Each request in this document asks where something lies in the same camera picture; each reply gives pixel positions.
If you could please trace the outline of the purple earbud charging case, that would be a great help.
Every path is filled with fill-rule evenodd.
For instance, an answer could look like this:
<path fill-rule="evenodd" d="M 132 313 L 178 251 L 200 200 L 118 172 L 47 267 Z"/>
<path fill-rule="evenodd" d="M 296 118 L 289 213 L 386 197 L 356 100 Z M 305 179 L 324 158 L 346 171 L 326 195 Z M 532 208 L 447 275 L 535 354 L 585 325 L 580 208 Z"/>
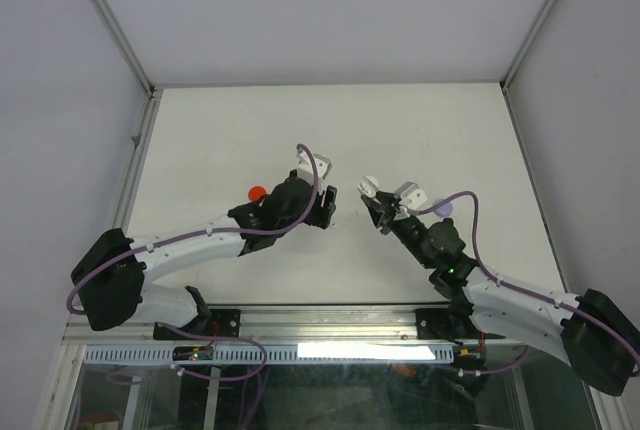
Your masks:
<path fill-rule="evenodd" d="M 445 202 L 444 200 L 438 200 L 435 202 L 435 210 L 434 213 L 440 218 L 448 218 L 451 217 L 454 211 L 454 206 L 452 202 Z"/>

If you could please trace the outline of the red earbud charging case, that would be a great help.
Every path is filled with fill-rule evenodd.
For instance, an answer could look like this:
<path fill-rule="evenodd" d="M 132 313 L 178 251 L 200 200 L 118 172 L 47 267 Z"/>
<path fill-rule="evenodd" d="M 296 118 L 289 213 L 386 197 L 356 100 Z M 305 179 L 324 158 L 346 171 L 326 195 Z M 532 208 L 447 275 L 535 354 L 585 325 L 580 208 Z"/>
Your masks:
<path fill-rule="evenodd" d="M 268 191 L 260 185 L 253 186 L 248 191 L 248 199 L 250 202 L 259 202 L 267 195 Z"/>

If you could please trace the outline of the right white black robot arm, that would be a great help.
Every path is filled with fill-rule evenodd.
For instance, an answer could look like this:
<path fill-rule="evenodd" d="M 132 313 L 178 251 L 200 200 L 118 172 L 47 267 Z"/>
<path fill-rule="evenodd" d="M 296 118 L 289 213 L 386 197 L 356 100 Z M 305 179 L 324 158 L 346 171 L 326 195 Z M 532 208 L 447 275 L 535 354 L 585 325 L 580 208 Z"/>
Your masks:
<path fill-rule="evenodd" d="M 429 270 L 435 290 L 460 305 L 447 313 L 448 328 L 459 337 L 475 331 L 516 340 L 561 361 L 586 384 L 610 396 L 623 393 L 639 375 L 639 331 L 604 293 L 577 295 L 548 290 L 491 270 L 466 244 L 450 217 L 430 226 L 422 216 L 423 191 L 411 185 L 403 194 L 359 186 L 374 227 L 393 234 Z"/>

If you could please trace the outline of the white earbud charging case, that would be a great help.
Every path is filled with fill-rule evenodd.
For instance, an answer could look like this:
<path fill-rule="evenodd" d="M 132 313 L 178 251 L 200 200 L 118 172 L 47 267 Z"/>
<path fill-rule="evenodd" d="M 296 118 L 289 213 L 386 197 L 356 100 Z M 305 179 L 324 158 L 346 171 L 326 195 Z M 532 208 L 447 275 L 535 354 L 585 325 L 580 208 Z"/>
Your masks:
<path fill-rule="evenodd" d="M 361 196 L 374 199 L 379 191 L 379 182 L 373 176 L 363 176 L 357 183 L 357 190 Z"/>

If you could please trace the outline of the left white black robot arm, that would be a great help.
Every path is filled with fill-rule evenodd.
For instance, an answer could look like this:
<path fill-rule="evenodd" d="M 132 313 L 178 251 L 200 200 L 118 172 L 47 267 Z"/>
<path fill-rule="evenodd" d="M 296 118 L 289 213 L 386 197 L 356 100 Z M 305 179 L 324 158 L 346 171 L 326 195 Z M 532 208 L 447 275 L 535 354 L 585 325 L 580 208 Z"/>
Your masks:
<path fill-rule="evenodd" d="M 72 270 L 67 309 L 85 316 L 94 331 L 137 322 L 169 325 L 188 338 L 201 337 L 211 312 L 200 291 L 193 285 L 167 287 L 160 279 L 267 249 L 300 224 L 327 229 L 337 194 L 323 178 L 293 170 L 272 192 L 191 230 L 131 238 L 120 228 L 110 229 Z"/>

